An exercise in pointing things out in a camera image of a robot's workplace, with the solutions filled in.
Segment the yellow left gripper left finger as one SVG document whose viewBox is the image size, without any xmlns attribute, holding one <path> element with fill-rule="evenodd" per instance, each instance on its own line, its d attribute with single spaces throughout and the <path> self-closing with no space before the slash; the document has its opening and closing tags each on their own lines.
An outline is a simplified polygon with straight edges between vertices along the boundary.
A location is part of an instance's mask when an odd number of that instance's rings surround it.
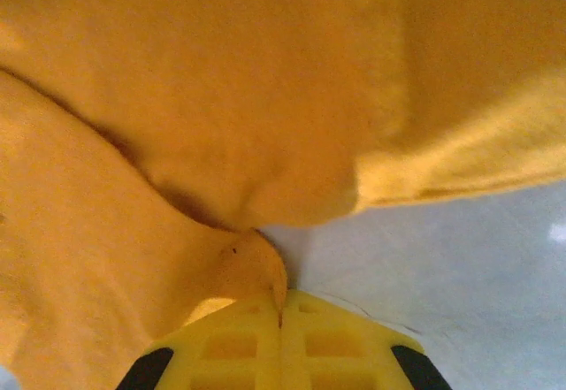
<svg viewBox="0 0 566 390">
<path fill-rule="evenodd" d="M 269 297 L 235 302 L 152 343 L 119 389 L 280 389 L 279 315 Z"/>
</svg>

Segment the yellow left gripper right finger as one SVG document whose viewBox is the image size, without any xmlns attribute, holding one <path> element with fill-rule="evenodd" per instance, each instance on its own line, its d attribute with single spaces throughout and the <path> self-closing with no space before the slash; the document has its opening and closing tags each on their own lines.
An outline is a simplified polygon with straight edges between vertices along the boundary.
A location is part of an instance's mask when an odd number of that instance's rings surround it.
<svg viewBox="0 0 566 390">
<path fill-rule="evenodd" d="M 418 341 L 298 290 L 282 313 L 280 373 L 283 389 L 450 388 Z"/>
</svg>

